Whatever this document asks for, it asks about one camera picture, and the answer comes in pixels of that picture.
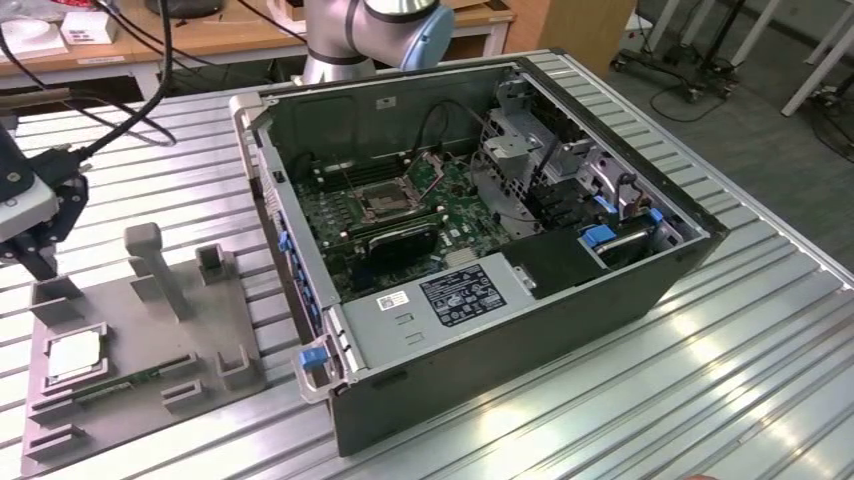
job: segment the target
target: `sticker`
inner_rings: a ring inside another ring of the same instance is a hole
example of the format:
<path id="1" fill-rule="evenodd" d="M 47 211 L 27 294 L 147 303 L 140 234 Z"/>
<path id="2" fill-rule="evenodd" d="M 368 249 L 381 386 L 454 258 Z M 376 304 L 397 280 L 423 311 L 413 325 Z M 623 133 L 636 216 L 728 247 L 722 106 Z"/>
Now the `sticker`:
<path id="1" fill-rule="evenodd" d="M 507 305 L 480 265 L 420 284 L 432 311 L 452 327 Z"/>
<path id="2" fill-rule="evenodd" d="M 395 292 L 391 295 L 379 297 L 376 299 L 376 303 L 379 304 L 379 309 L 384 312 L 389 308 L 395 308 L 403 305 L 404 303 L 409 303 L 409 297 L 407 297 L 405 292 L 400 290 L 399 292 Z"/>
<path id="3" fill-rule="evenodd" d="M 397 97 L 385 97 L 376 99 L 376 109 L 385 110 L 397 106 Z"/>
<path id="4" fill-rule="evenodd" d="M 80 60 L 77 60 L 77 64 L 80 65 L 97 65 L 100 63 L 117 63 L 117 62 L 124 62 L 123 56 L 81 58 Z"/>

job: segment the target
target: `motherboard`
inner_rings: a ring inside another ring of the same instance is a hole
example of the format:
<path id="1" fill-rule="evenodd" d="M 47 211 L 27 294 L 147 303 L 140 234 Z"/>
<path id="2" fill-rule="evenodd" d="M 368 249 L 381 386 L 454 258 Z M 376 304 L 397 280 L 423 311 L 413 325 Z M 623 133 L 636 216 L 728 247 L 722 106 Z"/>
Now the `motherboard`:
<path id="1" fill-rule="evenodd" d="M 475 260 L 510 242 L 478 195 L 471 158 L 424 151 L 412 160 L 388 158 L 369 170 L 327 164 L 297 186 L 344 301 Z"/>

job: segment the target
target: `barcode sticker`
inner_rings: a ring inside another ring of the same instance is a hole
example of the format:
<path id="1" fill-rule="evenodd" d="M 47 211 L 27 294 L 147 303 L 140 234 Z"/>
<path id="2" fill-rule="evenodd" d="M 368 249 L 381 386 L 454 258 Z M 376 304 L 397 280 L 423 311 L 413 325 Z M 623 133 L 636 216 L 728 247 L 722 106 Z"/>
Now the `barcode sticker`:
<path id="1" fill-rule="evenodd" d="M 409 297 L 407 297 L 405 292 L 400 290 L 399 292 L 395 292 L 391 295 L 379 297 L 376 299 L 376 303 L 379 304 L 379 309 L 384 312 L 389 308 L 395 308 L 405 303 L 409 303 Z"/>
<path id="2" fill-rule="evenodd" d="M 77 60 L 79 65 L 97 65 L 99 63 L 119 63 L 124 62 L 123 56 L 115 57 L 97 57 L 97 58 L 81 58 Z"/>

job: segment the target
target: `aluminum extrusion table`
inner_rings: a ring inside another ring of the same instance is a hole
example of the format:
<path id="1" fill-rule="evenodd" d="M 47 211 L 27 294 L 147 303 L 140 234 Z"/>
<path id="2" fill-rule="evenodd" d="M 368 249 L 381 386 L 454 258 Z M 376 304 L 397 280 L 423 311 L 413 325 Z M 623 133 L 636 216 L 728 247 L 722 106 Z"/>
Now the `aluminum extrusion table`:
<path id="1" fill-rule="evenodd" d="M 547 51 L 530 58 L 732 229 L 704 267 L 626 328 L 339 458 L 327 409 L 301 401 L 288 364 L 299 341 L 243 179 L 235 92 L 172 99 L 155 116 L 179 146 L 123 138 L 92 161 L 91 205 L 60 269 L 81 286 L 129 274 L 121 229 L 149 220 L 169 262 L 213 241 L 236 250 L 272 386 L 49 478 L 851 476 L 850 273 L 578 63 Z M 61 113 L 25 118 L 17 134 L 33 154 L 103 131 Z M 0 479 L 19 472 L 27 282 L 20 267 L 0 268 Z"/>

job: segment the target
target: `white label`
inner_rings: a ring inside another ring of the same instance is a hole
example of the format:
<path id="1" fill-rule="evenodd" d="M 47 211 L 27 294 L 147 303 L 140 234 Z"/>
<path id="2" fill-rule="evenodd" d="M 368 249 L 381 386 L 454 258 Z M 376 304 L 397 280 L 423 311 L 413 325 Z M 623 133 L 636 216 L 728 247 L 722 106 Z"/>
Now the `white label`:
<path id="1" fill-rule="evenodd" d="M 389 308 L 395 308 L 403 305 L 404 303 L 409 303 L 409 297 L 407 297 L 405 292 L 400 290 L 399 292 L 395 292 L 391 295 L 379 297 L 376 299 L 376 303 L 379 303 L 379 309 L 384 312 Z"/>
<path id="2" fill-rule="evenodd" d="M 385 110 L 397 106 L 397 97 L 385 97 L 376 99 L 376 109 Z"/>
<path id="3" fill-rule="evenodd" d="M 77 64 L 80 65 L 97 65 L 99 63 L 117 63 L 117 62 L 124 62 L 123 56 L 81 58 L 80 60 L 77 60 Z"/>

